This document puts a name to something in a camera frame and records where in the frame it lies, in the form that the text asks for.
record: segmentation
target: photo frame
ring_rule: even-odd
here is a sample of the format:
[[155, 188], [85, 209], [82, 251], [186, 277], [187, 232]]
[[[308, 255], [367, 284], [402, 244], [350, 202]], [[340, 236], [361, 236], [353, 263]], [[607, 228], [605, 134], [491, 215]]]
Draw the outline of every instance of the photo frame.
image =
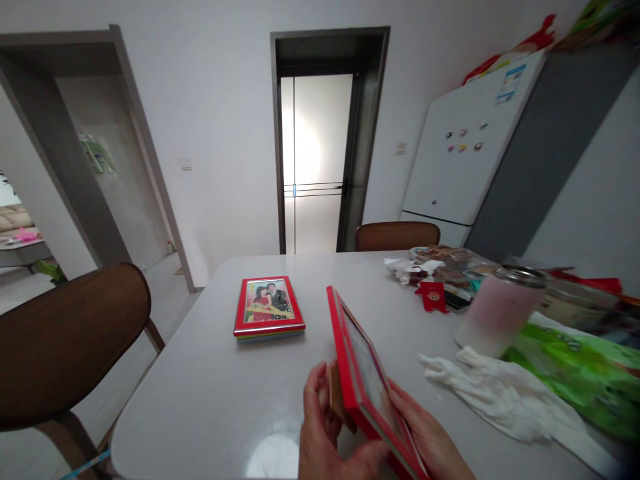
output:
[[389, 381], [375, 348], [333, 287], [327, 287], [343, 407], [370, 439], [391, 448], [389, 465], [401, 479], [429, 480], [406, 420], [387, 394]]
[[288, 276], [242, 280], [234, 336], [248, 339], [304, 329]]

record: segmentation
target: coffee table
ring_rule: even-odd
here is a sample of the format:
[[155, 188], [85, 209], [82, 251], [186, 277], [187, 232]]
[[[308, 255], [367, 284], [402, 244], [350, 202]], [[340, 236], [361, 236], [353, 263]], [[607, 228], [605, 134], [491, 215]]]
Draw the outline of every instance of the coffee table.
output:
[[36, 260], [51, 258], [49, 247], [44, 240], [0, 245], [0, 267], [26, 267], [33, 274]]

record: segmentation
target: refrigerator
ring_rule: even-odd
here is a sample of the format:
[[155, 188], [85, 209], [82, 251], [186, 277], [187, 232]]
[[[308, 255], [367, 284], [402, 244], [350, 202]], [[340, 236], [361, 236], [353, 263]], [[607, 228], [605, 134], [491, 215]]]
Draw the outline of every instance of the refrigerator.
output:
[[401, 221], [465, 244], [544, 62], [538, 51], [431, 102]]
[[522, 256], [639, 57], [628, 43], [539, 51], [434, 100], [400, 220], [497, 262]]

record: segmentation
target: refrigerator door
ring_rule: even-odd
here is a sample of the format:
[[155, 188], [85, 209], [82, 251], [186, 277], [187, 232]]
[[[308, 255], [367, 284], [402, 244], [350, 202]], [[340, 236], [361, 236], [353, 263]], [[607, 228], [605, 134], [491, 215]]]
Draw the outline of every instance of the refrigerator door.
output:
[[536, 52], [431, 102], [403, 210], [473, 224], [543, 58]]
[[[423, 221], [438, 226], [440, 228], [440, 244], [453, 248], [462, 247], [467, 241], [469, 232], [471, 232], [471, 227], [423, 217], [409, 212], [402, 212], [400, 221]], [[416, 247], [428, 247], [428, 245], [416, 245]]]

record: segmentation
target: door frame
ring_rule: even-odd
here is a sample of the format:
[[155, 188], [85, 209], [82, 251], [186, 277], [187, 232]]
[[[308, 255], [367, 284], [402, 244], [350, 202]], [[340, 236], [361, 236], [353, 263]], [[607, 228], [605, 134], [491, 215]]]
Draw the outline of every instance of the door frame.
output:
[[[165, 180], [162, 176], [160, 162], [158, 160], [157, 152], [155, 150], [155, 146], [153, 144], [153, 139], [151, 136], [151, 130], [149, 128], [149, 124], [147, 122], [147, 116], [145, 114], [144, 108], [142, 106], [142, 100], [140, 98], [140, 94], [138, 92], [137, 84], [135, 82], [135, 78], [133, 75], [133, 68], [131, 67], [131, 62], [129, 60], [129, 56], [127, 54], [127, 50], [125, 47], [124, 37], [122, 35], [122, 31], [120, 26], [118, 25], [109, 25], [108, 30], [87, 30], [87, 31], [60, 31], [60, 32], [29, 32], [29, 33], [4, 33], [0, 34], [0, 54], [4, 51], [10, 51], [11, 49], [40, 49], [44, 47], [63, 47], [63, 46], [74, 46], [74, 45], [82, 45], [82, 46], [91, 46], [91, 45], [112, 45], [115, 48], [117, 54], [117, 60], [120, 66], [121, 74], [124, 77], [125, 91], [124, 94], [128, 96], [128, 100], [131, 102], [131, 106], [133, 108], [133, 114], [135, 116], [135, 122], [139, 127], [138, 141], [141, 144], [142, 149], [147, 154], [147, 158], [149, 160], [149, 164], [151, 165], [151, 170], [153, 173], [153, 180], [156, 183], [158, 188], [161, 207], [164, 210], [167, 223], [169, 226], [170, 235], [173, 237], [173, 242], [175, 244], [175, 248], [178, 252], [178, 256], [180, 258], [181, 266], [183, 268], [185, 274], [185, 281], [187, 284], [187, 289], [190, 293], [196, 292], [196, 289], [193, 285], [193, 279], [191, 276], [191, 270], [189, 268], [189, 264], [187, 262], [187, 257], [184, 252], [184, 247], [182, 243], [182, 239], [180, 237], [180, 232], [177, 228], [177, 222], [175, 220], [175, 214], [173, 212], [173, 208], [171, 206], [171, 200], [169, 199], [169, 194], [167, 190], [167, 186], [165, 184]], [[69, 198], [62, 187], [60, 180], [58, 179], [55, 170], [47, 158], [44, 155], [43, 150], [39, 149], [37, 146], [39, 144], [37, 135], [35, 134], [30, 122], [27, 120], [26, 116], [22, 112], [22, 108], [20, 105], [19, 99], [13, 92], [10, 84], [8, 84], [5, 76], [0, 72], [0, 83], [4, 87], [4, 90], [13, 105], [18, 117], [20, 118], [31, 142], [36, 146], [36, 150], [39, 153], [39, 156], [52, 179], [56, 190], [60, 193], [60, 196], [69, 211], [69, 214], [75, 223], [78, 231], [80, 232], [83, 240], [87, 244], [89, 251], [91, 252], [96, 264], [100, 267], [102, 262], [98, 258], [91, 241], [89, 240], [86, 231], [82, 224], [78, 219], [78, 215], [75, 212], [75, 208], [69, 201]]]
[[[385, 64], [387, 60], [387, 48], [389, 45], [390, 27], [365, 27], [352, 29], [328, 29], [328, 30], [308, 30], [308, 31], [286, 31], [271, 32], [271, 86], [273, 92], [273, 124], [275, 134], [275, 173], [277, 184], [277, 205], [278, 205], [278, 228], [280, 238], [280, 254], [285, 254], [287, 250], [287, 239], [285, 231], [285, 203], [284, 203], [284, 175], [283, 175], [283, 158], [282, 158], [282, 114], [281, 114], [281, 86], [280, 78], [282, 77], [301, 77], [309, 75], [339, 75], [342, 73], [353, 74], [353, 86], [351, 90], [351, 106], [349, 111], [349, 130], [347, 132], [347, 148], [345, 152], [345, 174], [343, 176], [343, 192], [340, 206], [340, 220], [338, 226], [338, 238], [336, 251], [342, 251], [345, 237], [345, 216], [347, 202], [349, 199], [348, 188], [350, 185], [351, 168], [355, 155], [355, 136], [356, 130], [360, 127], [367, 128], [369, 134], [369, 142], [366, 146], [365, 157], [366, 179], [364, 186], [364, 195], [367, 194], [367, 184], [369, 180], [369, 168], [371, 165], [371, 156], [373, 154], [373, 143], [375, 140], [375, 129], [377, 125], [378, 110], [380, 106], [380, 98], [382, 94], [382, 84], [384, 78]], [[277, 42], [280, 40], [298, 40], [298, 39], [314, 39], [326, 37], [372, 37], [378, 36], [381, 40], [381, 47], [377, 53], [379, 56], [377, 65], [377, 88], [373, 96], [373, 114], [369, 125], [358, 125], [357, 112], [359, 108], [361, 80], [359, 72], [362, 68], [362, 62], [356, 57], [348, 55], [341, 59], [320, 62], [304, 62], [296, 65], [278, 65]], [[359, 212], [360, 223], [362, 222], [362, 214], [364, 212], [364, 202]]]

